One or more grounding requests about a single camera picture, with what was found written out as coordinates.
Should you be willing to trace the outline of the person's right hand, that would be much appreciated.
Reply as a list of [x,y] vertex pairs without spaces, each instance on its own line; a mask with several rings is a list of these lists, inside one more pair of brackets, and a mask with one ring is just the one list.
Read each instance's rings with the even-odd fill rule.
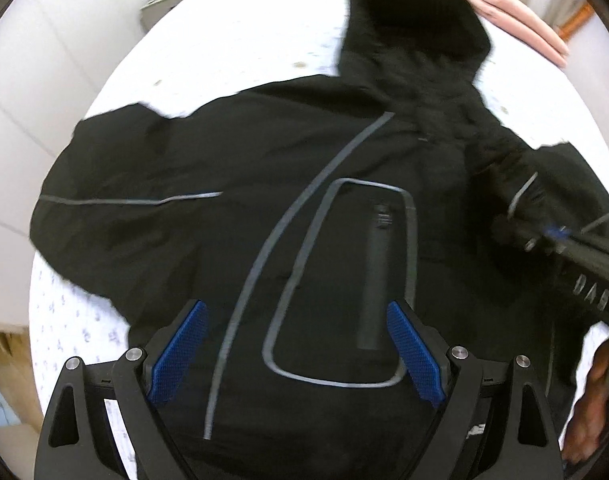
[[609,399],[609,339],[596,351],[585,391],[574,407],[563,441],[562,458],[571,464],[588,460],[600,444]]

